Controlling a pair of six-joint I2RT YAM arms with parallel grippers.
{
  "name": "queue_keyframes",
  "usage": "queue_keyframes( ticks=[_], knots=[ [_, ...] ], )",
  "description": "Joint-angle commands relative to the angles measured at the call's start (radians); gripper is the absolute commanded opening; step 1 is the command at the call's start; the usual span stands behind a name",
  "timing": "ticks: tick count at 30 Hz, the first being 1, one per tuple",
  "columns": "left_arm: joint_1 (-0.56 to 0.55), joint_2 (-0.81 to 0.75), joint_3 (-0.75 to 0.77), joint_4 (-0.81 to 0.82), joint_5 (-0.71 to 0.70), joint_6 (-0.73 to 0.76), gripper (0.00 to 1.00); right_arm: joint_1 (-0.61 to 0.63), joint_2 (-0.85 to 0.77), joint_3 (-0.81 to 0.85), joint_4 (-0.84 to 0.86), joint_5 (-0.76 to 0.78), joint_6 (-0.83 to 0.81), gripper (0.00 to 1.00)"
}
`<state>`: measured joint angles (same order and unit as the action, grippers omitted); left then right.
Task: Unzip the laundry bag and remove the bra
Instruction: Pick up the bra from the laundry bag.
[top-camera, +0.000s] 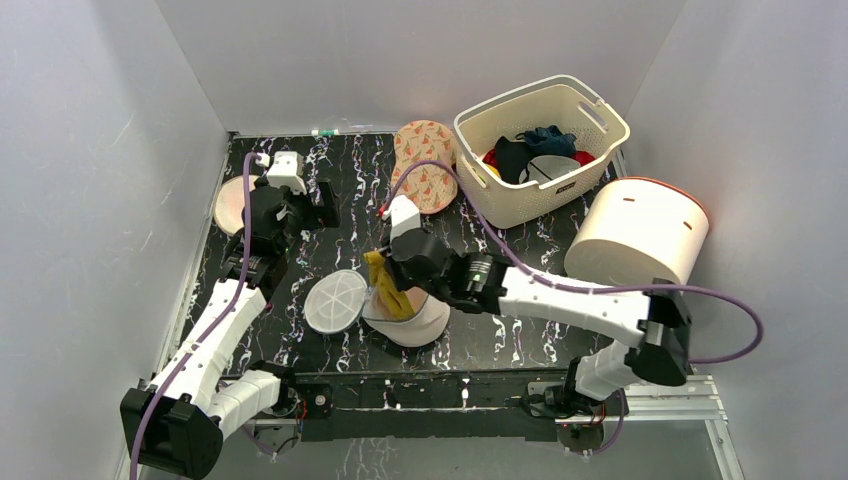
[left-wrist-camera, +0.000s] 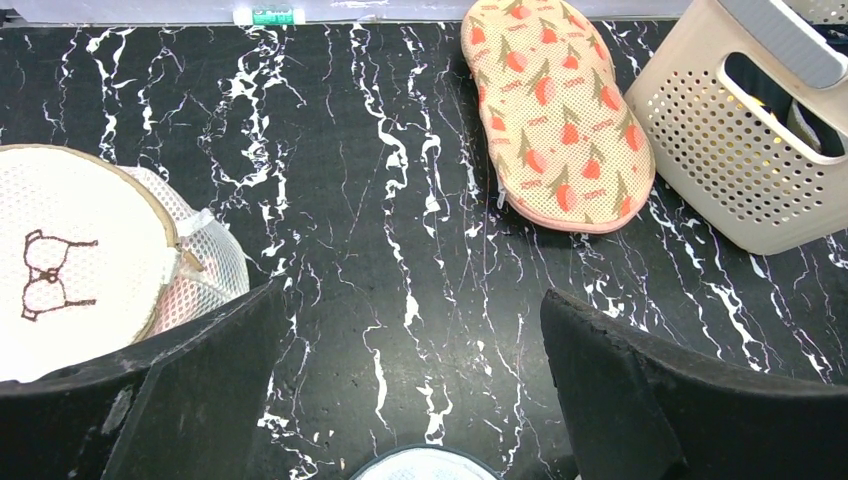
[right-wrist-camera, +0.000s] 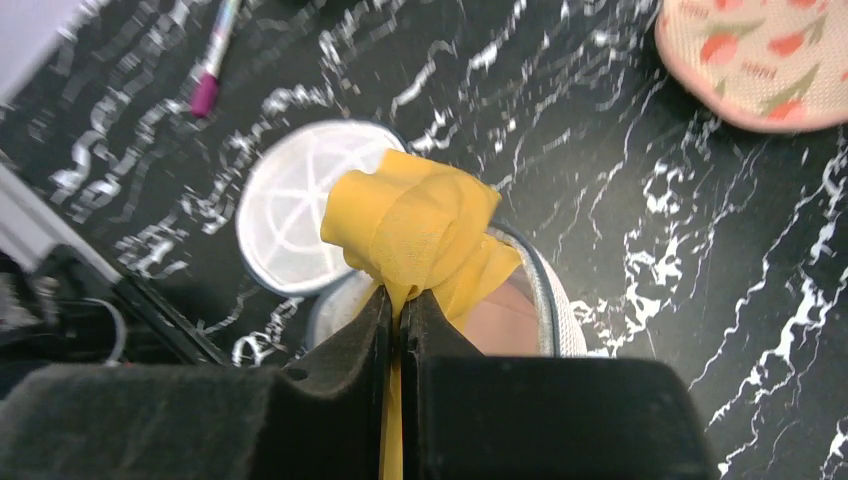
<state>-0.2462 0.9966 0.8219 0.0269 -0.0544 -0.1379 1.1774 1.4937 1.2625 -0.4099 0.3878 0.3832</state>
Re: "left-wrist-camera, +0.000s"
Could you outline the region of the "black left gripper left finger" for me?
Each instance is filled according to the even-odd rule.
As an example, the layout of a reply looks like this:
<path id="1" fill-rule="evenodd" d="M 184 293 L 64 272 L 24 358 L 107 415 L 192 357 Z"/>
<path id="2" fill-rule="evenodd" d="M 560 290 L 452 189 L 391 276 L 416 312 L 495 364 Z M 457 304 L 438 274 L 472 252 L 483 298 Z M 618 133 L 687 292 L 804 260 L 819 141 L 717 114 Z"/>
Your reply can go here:
<path id="1" fill-rule="evenodd" d="M 284 336 L 274 280 L 198 319 L 1 386 L 5 479 L 240 479 Z"/>

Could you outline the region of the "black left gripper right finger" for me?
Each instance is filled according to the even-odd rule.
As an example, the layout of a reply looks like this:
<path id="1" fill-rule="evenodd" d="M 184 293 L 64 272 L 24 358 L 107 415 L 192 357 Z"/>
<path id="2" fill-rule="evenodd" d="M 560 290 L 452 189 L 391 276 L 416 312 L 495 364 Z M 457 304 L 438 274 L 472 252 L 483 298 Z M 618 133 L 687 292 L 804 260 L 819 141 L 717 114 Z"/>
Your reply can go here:
<path id="1" fill-rule="evenodd" d="M 847 390 L 749 370 L 559 290 L 545 352 L 584 479 L 843 479 Z"/>

